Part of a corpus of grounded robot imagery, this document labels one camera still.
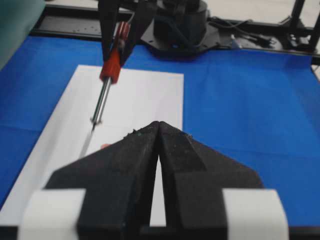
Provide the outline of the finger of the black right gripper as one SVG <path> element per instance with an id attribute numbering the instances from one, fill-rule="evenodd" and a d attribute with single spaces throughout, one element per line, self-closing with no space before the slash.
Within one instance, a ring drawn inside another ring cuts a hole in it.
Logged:
<path id="1" fill-rule="evenodd" d="M 98 1 L 98 14 L 101 31 L 101 47 L 104 62 L 109 59 L 109 52 L 111 49 L 111 44 L 113 42 L 118 12 L 118 0 Z"/>
<path id="2" fill-rule="evenodd" d="M 125 46 L 120 57 L 120 65 L 123 66 L 131 55 L 136 43 L 144 35 L 152 23 L 157 12 L 156 0 L 139 0 L 134 11 L 132 20 L 130 21 L 130 29 Z"/>

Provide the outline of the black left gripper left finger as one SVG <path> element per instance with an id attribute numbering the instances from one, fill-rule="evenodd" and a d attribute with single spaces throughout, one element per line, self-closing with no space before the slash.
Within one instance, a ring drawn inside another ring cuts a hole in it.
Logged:
<path id="1" fill-rule="evenodd" d="M 137 240 L 151 218 L 159 123 L 55 170 L 47 190 L 85 189 L 76 224 L 81 240 Z"/>

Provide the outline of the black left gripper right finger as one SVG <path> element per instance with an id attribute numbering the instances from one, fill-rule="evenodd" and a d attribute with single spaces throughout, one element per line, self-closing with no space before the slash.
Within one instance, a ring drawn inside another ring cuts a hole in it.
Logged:
<path id="1" fill-rule="evenodd" d="M 164 121 L 158 137 L 167 227 L 179 240 L 226 240 L 222 190 L 262 189 L 259 175 Z"/>

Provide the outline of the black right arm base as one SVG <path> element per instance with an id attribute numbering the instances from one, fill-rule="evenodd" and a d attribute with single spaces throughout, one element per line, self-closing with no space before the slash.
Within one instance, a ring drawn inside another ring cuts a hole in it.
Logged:
<path id="1" fill-rule="evenodd" d="M 157 11 L 141 37 L 162 56 L 189 57 L 221 46 L 219 30 L 210 25 L 203 0 L 158 0 Z"/>

